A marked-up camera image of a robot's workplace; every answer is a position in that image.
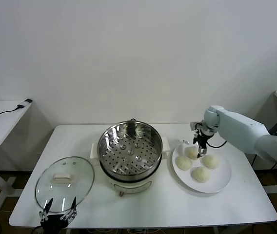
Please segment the glass lid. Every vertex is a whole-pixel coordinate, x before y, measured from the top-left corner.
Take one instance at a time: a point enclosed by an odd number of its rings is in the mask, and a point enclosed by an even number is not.
[[[36,200],[44,209],[53,198],[50,212],[70,209],[74,198],[77,205],[84,200],[94,181],[92,165],[82,157],[66,157],[47,168],[36,184]]]

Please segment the white wall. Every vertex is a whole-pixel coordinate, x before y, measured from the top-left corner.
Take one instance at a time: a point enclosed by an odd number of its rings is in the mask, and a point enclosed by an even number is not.
[[[58,124],[190,122],[211,104],[256,117],[276,89],[276,0],[0,0],[0,99],[35,101],[38,142]]]

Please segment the white plate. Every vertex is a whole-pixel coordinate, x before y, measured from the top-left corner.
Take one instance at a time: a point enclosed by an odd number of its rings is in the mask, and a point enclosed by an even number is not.
[[[173,151],[172,164],[178,177],[188,187],[202,193],[216,193],[224,189],[231,180],[232,170],[230,163],[227,161],[227,159],[222,155],[218,154],[218,149],[209,148],[209,153],[218,155],[219,166],[216,169],[209,169],[211,177],[205,183],[199,183],[191,176],[192,170],[194,170],[196,167],[204,166],[202,164],[202,158],[192,160],[193,164],[190,170],[183,171],[180,168],[178,168],[178,166],[176,165],[176,158],[178,156],[186,156],[186,154],[184,154],[185,149],[191,146],[193,145],[182,143]]]

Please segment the steamed bun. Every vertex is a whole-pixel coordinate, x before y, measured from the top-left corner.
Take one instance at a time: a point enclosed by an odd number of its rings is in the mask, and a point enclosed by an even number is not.
[[[215,169],[219,165],[219,158],[216,155],[206,155],[202,159],[202,164],[210,169]]]
[[[196,160],[198,155],[198,148],[196,146],[191,146],[189,148],[186,148],[186,155],[192,159]]]
[[[189,170],[192,166],[192,161],[185,156],[178,156],[176,158],[176,165],[183,171]]]
[[[205,183],[210,179],[210,171],[205,167],[197,167],[192,171],[192,177],[200,183]]]

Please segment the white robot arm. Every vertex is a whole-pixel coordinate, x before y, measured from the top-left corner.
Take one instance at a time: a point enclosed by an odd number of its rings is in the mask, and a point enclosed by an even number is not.
[[[207,152],[207,140],[218,132],[230,144],[247,154],[257,154],[271,162],[277,162],[277,136],[272,136],[266,127],[239,113],[230,112],[221,106],[210,106],[201,122],[191,122],[197,130],[194,142],[199,144],[198,156]]]

